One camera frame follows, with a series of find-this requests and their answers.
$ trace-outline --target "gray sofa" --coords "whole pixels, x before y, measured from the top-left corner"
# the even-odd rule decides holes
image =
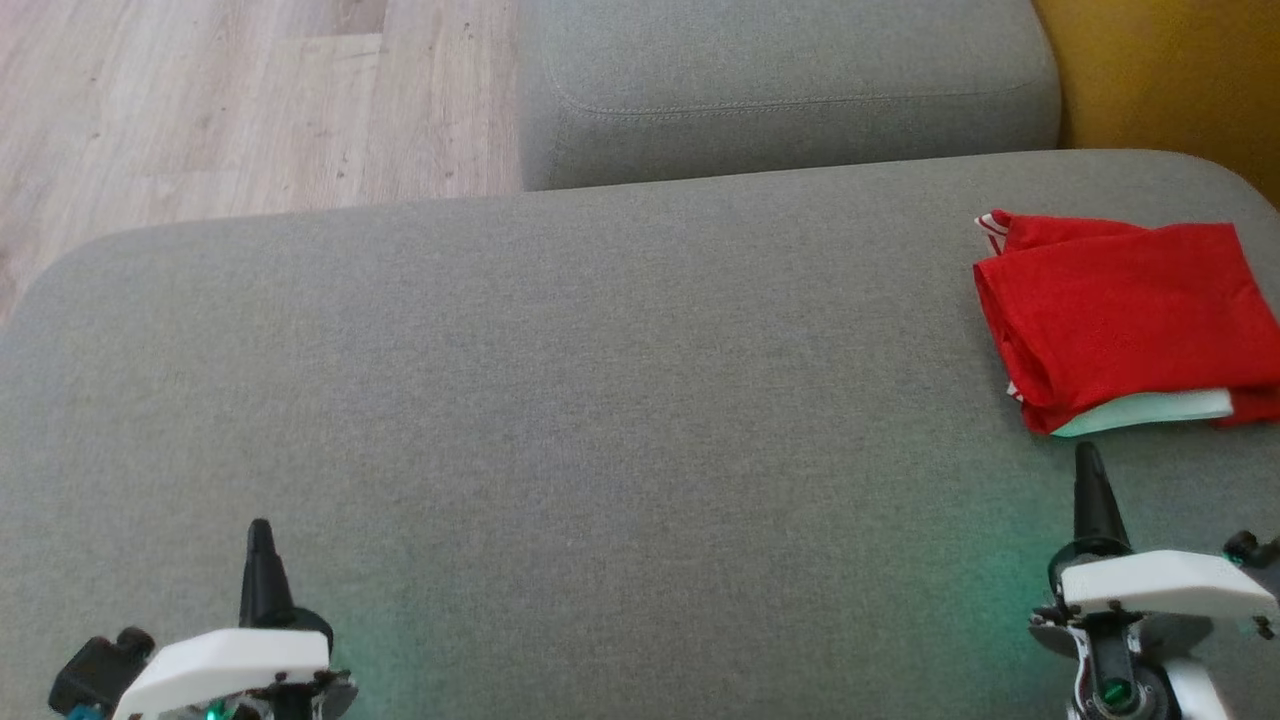
[[[1028,611],[1071,443],[1005,397],[992,206],[1280,215],[1187,156],[1048,151],[145,229],[0,340],[0,717],[125,624],[233,625],[276,527],[355,719],[1060,717]],[[1280,516],[1275,428],[1102,436],[1139,547]],[[1274,648],[1204,647],[1239,717]]]
[[[1043,150],[1028,0],[521,3],[526,190]]]

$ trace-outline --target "yellow wall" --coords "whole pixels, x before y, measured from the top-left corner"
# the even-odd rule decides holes
[[[1240,173],[1280,206],[1280,0],[1036,0],[1065,147],[1155,147]]]

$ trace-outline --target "seam stitching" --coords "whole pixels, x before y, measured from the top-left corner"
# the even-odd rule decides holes
[[[1043,82],[1043,78],[1033,78],[1027,82],[1020,82],[1011,87],[1005,87],[1000,90],[974,90],[966,92],[923,92],[916,95],[850,95],[850,96],[813,96],[813,97],[799,97],[788,100],[742,100],[735,102],[712,102],[704,105],[669,105],[658,108],[637,108],[637,109],[623,109],[623,108],[600,108],[596,105],[588,105],[575,100],[561,85],[559,79],[556,77],[556,72],[552,68],[550,58],[547,54],[547,44],[541,45],[543,68],[547,72],[547,79],[550,81],[552,88],[556,91],[559,101],[563,101],[570,109],[576,110],[582,114],[603,115],[612,119],[623,118],[644,118],[652,115],[681,115],[681,117],[705,117],[705,115],[728,115],[728,114],[741,114],[741,113],[772,113],[778,110],[794,110],[801,108],[809,108],[813,105],[849,105],[859,102],[883,102],[890,100],[928,100],[934,97],[972,97],[975,95],[986,96],[998,96],[1016,92],[1024,87]],[[1041,69],[1044,68],[1043,59],[1039,63]]]

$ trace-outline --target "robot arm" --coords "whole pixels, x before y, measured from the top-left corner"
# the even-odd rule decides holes
[[[1224,555],[1135,555],[1097,448],[1076,447],[1075,539],[1050,562],[1055,605],[1030,625],[1078,662],[1069,719],[1230,720],[1189,652],[1212,632],[1210,618],[1252,618],[1271,639],[1280,542],[1239,533]]]
[[[69,720],[337,720],[356,697],[329,667],[333,629],[293,605],[271,527],[253,520],[241,626],[155,648],[137,628],[93,638],[63,669],[49,705]]]

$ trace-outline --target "folded red towel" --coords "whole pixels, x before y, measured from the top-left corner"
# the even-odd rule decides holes
[[[1233,391],[1221,424],[1280,419],[1280,325],[1233,225],[984,219],[1006,242],[974,278],[1028,428],[1051,433],[1138,392],[1213,387]]]

